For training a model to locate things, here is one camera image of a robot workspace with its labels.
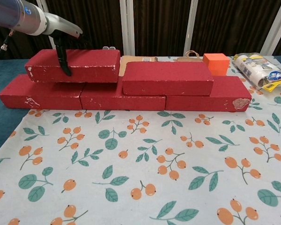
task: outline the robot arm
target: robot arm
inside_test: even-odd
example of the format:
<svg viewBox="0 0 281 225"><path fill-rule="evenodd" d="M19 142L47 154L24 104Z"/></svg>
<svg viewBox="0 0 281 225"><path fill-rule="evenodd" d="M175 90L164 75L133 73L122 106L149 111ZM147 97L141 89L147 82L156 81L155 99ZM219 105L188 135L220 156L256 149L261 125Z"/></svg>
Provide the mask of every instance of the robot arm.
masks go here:
<svg viewBox="0 0 281 225"><path fill-rule="evenodd" d="M0 26L33 36L45 34L53 37L60 66L65 74L71 76L63 40L65 35L80 38L82 30L77 25L58 15L43 12L25 0L0 0Z"/></svg>

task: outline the orange cube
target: orange cube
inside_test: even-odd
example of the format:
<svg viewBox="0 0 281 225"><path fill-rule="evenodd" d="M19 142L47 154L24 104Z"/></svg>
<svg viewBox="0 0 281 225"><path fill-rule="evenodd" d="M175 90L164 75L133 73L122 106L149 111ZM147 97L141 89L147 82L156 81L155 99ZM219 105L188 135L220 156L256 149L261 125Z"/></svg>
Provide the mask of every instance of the orange cube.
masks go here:
<svg viewBox="0 0 281 225"><path fill-rule="evenodd" d="M226 76L230 59L223 53L205 53L203 62L207 64L212 76Z"/></svg>

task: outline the tablecloth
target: tablecloth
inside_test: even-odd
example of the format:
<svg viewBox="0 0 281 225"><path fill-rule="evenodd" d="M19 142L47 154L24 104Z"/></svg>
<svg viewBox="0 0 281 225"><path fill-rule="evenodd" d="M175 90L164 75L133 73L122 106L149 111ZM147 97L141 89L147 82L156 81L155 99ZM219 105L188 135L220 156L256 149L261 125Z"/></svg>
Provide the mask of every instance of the tablecloth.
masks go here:
<svg viewBox="0 0 281 225"><path fill-rule="evenodd" d="M281 88L228 75L246 112L30 110L0 148L0 225L281 225Z"/></svg>

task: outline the stacked bricks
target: stacked bricks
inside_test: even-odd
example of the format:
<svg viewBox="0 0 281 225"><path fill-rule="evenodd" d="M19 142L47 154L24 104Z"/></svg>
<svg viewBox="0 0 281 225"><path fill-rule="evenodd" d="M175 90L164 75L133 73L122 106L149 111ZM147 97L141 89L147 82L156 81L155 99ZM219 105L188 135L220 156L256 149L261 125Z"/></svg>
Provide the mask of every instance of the stacked bricks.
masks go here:
<svg viewBox="0 0 281 225"><path fill-rule="evenodd" d="M208 62L124 59L120 68L118 50L68 50L72 76L66 76L55 50L42 50L0 98L9 108L146 111L241 112L251 101L238 77L213 76L212 57Z"/></svg>

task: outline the cardboard piece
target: cardboard piece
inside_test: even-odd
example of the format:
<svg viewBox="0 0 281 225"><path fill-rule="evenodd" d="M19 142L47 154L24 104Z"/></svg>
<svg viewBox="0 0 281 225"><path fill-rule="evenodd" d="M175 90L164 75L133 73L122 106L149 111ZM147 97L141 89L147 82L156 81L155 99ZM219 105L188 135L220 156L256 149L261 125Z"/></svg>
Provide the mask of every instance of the cardboard piece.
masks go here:
<svg viewBox="0 0 281 225"><path fill-rule="evenodd" d="M18 75L0 99L8 108L80 110L84 83L36 83L27 74Z"/></svg>
<svg viewBox="0 0 281 225"><path fill-rule="evenodd" d="M213 77L203 62L129 62L125 95L208 96Z"/></svg>
<svg viewBox="0 0 281 225"><path fill-rule="evenodd" d="M72 76L59 66L56 50L41 50L25 65L35 82L116 83L120 66L119 50L67 50Z"/></svg>
<svg viewBox="0 0 281 225"><path fill-rule="evenodd" d="M90 110L147 110L162 111L165 96L125 96L122 91L123 78L118 84L87 83L80 96L83 109Z"/></svg>
<svg viewBox="0 0 281 225"><path fill-rule="evenodd" d="M244 112L251 95L237 76L215 76L210 96L167 96L166 110Z"/></svg>
<svg viewBox="0 0 281 225"><path fill-rule="evenodd" d="M205 53L203 62L207 64L212 76L226 76L230 59L223 53Z"/></svg>
<svg viewBox="0 0 281 225"><path fill-rule="evenodd" d="M124 76L124 72L126 70L126 66L128 62L155 62L155 61L157 61L157 57L124 55L121 58L119 76Z"/></svg>

